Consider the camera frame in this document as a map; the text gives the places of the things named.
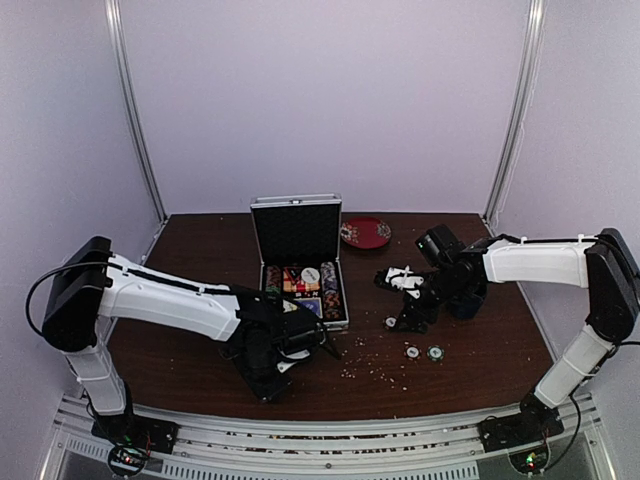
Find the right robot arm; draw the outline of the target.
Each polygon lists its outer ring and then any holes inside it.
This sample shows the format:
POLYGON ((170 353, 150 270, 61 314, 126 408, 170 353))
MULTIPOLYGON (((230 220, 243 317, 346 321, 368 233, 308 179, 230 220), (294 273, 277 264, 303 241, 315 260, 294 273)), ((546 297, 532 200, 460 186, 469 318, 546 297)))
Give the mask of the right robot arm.
POLYGON ((639 320, 639 265, 616 228, 572 238, 530 239, 506 234, 466 245, 446 225, 437 225, 416 246, 427 272, 389 267, 376 286, 403 295, 403 307, 387 329, 423 333, 443 305, 472 318, 490 285, 516 283, 546 334, 551 322, 574 324, 576 334, 523 398, 513 419, 519 440, 535 440, 557 419, 558 407, 593 377, 627 340, 639 320), (555 316, 550 309, 559 307, 555 316))

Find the purple small blind button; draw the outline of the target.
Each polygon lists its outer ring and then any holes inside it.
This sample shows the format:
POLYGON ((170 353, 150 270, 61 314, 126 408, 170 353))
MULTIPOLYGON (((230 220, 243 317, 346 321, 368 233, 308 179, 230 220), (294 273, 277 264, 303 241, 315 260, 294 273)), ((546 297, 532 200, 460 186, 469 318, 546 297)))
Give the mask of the purple small blind button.
POLYGON ((301 298, 297 299, 296 302, 298 305, 310 310, 318 318, 323 318, 322 301, 319 298, 301 298))

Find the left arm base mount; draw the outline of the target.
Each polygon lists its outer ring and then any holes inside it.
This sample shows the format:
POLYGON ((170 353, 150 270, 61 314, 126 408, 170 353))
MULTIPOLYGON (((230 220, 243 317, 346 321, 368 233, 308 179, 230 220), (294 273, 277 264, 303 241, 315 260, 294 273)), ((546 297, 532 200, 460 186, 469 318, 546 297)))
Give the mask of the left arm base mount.
POLYGON ((119 477, 132 477, 147 467, 154 453, 173 452, 178 430, 174 422, 139 415, 98 416, 91 434, 111 443, 106 460, 109 469, 119 477))

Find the green poker chip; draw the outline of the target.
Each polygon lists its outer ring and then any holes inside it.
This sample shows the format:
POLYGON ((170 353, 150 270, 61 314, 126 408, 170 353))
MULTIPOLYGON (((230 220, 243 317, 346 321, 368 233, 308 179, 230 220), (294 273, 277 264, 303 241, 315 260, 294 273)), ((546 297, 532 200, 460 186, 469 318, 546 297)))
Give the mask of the green poker chip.
POLYGON ((429 346, 426 350, 427 357, 433 362, 441 362, 445 357, 445 351, 438 345, 429 346))

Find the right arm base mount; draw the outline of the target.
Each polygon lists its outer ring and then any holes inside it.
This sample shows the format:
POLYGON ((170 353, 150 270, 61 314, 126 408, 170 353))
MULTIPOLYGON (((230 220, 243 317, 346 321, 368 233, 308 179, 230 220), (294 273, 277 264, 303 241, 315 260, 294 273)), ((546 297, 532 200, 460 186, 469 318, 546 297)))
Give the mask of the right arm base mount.
POLYGON ((489 416, 478 424, 479 437, 486 453, 507 451, 511 466, 520 474, 541 474, 550 464, 551 437, 565 429, 561 420, 540 423, 535 417, 518 413, 489 416))

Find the red black poker chip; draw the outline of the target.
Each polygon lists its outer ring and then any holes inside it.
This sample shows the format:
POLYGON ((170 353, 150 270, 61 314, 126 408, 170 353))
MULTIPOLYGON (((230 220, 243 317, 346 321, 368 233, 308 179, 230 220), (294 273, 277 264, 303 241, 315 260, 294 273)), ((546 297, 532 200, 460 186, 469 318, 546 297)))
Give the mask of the red black poker chip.
POLYGON ((396 328, 396 324, 397 324, 397 319, 392 316, 387 317, 383 321, 384 328, 387 330, 394 330, 396 328))

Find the blue yellow card deck box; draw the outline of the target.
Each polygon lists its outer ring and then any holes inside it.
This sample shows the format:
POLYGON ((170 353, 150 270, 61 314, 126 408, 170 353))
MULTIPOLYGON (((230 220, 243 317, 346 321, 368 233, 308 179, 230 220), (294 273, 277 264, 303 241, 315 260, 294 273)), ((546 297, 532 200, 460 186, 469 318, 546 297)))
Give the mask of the blue yellow card deck box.
POLYGON ((309 320, 319 319, 314 313, 307 308, 300 306, 296 302, 297 299, 285 299, 283 301, 283 312, 285 316, 292 320, 309 320))

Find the aluminium poker case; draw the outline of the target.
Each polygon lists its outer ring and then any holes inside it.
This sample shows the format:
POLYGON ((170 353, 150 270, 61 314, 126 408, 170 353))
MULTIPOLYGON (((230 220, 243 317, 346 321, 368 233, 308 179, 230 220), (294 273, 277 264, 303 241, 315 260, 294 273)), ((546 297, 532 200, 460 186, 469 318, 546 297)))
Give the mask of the aluminium poker case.
POLYGON ((319 298, 315 292, 286 293, 283 291, 285 267, 313 267, 321 274, 321 264, 335 264, 344 301, 344 315, 339 320, 323 322, 332 331, 346 330, 349 313, 340 264, 340 226, 342 198, 336 193, 294 196, 258 197, 252 200, 251 215, 261 260, 260 287, 265 290, 268 266, 281 269, 281 295, 285 299, 319 298))

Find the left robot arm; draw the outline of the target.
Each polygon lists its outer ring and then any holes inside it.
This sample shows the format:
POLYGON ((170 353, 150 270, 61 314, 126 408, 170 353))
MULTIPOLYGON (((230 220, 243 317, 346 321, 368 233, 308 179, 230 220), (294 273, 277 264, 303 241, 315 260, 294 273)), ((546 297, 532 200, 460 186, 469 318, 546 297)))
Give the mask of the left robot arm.
POLYGON ((286 311, 276 294, 149 269, 114 253, 110 239, 102 236, 90 238, 64 265, 35 280, 27 304, 43 283, 50 285, 43 319, 35 323, 27 310, 27 323, 63 353, 94 418, 123 444, 137 442, 144 424, 97 332, 101 317, 174 328, 222 344, 262 402, 284 392, 291 383, 289 369, 310 361, 318 350, 340 356, 328 327, 300 302, 286 311))

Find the red card deck box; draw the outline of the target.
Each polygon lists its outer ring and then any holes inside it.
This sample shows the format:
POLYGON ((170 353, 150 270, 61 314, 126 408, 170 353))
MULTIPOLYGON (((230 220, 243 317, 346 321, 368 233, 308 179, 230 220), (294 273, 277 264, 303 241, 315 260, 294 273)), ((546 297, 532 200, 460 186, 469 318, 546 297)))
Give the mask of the red card deck box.
POLYGON ((286 293, 315 292, 320 290, 320 282, 316 284, 305 283, 300 275, 306 267, 285 267, 283 270, 283 291, 286 293))

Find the white dealer button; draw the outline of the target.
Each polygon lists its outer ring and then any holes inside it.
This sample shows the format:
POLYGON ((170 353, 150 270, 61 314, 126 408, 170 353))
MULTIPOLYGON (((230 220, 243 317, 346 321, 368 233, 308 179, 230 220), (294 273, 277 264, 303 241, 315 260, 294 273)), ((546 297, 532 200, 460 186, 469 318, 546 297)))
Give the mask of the white dealer button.
POLYGON ((302 270, 300 277, 307 284, 316 284, 320 282, 321 274, 315 268, 306 267, 302 270))

